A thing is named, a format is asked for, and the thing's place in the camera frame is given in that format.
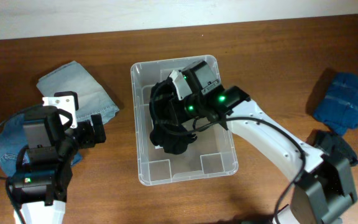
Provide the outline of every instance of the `black fabric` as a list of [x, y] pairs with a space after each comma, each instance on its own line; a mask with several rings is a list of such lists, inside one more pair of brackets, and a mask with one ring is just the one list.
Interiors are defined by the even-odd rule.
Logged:
[[340, 152], [347, 158], [352, 167], [358, 165], [357, 154], [351, 146], [338, 134], [326, 131], [318, 131], [314, 146], [322, 149], [328, 155], [333, 152]]
[[[157, 83], [152, 88], [152, 92], [150, 94], [150, 101], [154, 91], [159, 85], [161, 85], [161, 83]], [[170, 121], [168, 111], [165, 110], [166, 106], [168, 105], [168, 102], [175, 97], [175, 95], [173, 94], [174, 90], [175, 89], [170, 85], [165, 85], [161, 87], [154, 101], [155, 112], [159, 120], [161, 120], [163, 125], [169, 130], [176, 132], [187, 131], [182, 125], [173, 125]], [[164, 152], [178, 155], [184, 153], [187, 150], [187, 146], [197, 140], [195, 134], [188, 134], [186, 136], [175, 136], [172, 134], [168, 134], [160, 127], [160, 124], [156, 123], [155, 117], [151, 110], [151, 103], [149, 106], [149, 111], [153, 122], [153, 131], [150, 133], [150, 140], [154, 146], [161, 146], [164, 148]]]

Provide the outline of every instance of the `white robotic arm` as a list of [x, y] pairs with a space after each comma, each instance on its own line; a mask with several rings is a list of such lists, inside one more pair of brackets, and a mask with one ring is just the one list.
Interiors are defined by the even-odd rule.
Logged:
[[[58, 200], [53, 205], [45, 206], [45, 202], [24, 203], [20, 212], [26, 224], [61, 224], [66, 212], [66, 203]], [[14, 212], [16, 224], [21, 224], [19, 216]]]
[[[160, 86], [170, 85], [176, 93], [167, 104], [170, 122], [181, 124], [192, 118], [207, 118], [211, 123], [196, 130], [176, 133], [160, 123], [154, 102]], [[326, 155], [301, 141], [267, 116], [250, 96], [234, 86], [224, 89], [209, 65], [197, 61], [183, 70], [173, 71], [158, 84], [151, 97], [156, 122], [173, 135], [187, 135], [220, 124], [255, 146], [295, 185], [291, 205], [275, 220], [289, 224], [333, 224], [357, 202], [349, 161], [339, 154]]]
[[[323, 162], [323, 159], [321, 158], [324, 154], [323, 151], [304, 143], [289, 133], [286, 129], [267, 116], [254, 100], [243, 101], [232, 110], [233, 113], [227, 116], [227, 118], [259, 118], [273, 124], [290, 135], [305, 151], [305, 171], [311, 172]], [[264, 156], [272, 161], [278, 169], [280, 169], [288, 180], [292, 180], [299, 172], [302, 164], [299, 150], [288, 138], [278, 131], [269, 126], [259, 124], [256, 121], [246, 120], [228, 121], [227, 127], [234, 134], [244, 138], [256, 147]]]

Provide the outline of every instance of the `transparent storage container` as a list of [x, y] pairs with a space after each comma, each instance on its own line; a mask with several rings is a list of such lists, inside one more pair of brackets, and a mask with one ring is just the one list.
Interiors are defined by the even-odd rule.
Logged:
[[[139, 180], [150, 186], [172, 182], [233, 175], [238, 161], [232, 134], [220, 125], [214, 125], [197, 134], [197, 140], [180, 155], [167, 154], [150, 141], [153, 130], [149, 112], [152, 87], [165, 80], [172, 70], [183, 69], [199, 59], [205, 60], [220, 79], [218, 63], [211, 55], [139, 62], [131, 67], [132, 94], [134, 97], [137, 166]], [[197, 127], [208, 123], [206, 118], [197, 121]], [[191, 130], [193, 120], [183, 123]]]

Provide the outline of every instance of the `wooden table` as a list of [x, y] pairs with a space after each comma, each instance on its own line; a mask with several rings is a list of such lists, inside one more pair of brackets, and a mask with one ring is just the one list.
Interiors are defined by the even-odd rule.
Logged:
[[[327, 130], [310, 116], [332, 78], [327, 68], [358, 74], [358, 15], [0, 40], [0, 121], [40, 102], [38, 78], [72, 60], [120, 108], [105, 125], [106, 143], [83, 150], [73, 168], [64, 223], [210, 223], [273, 212], [287, 180], [238, 137], [232, 176], [153, 187], [138, 180], [131, 65], [205, 54], [217, 58], [224, 86], [239, 86], [306, 139]], [[344, 138], [358, 154], [358, 128]], [[358, 192], [358, 166], [352, 171]], [[12, 214], [0, 181], [0, 223]], [[342, 217], [358, 223], [358, 203]]]

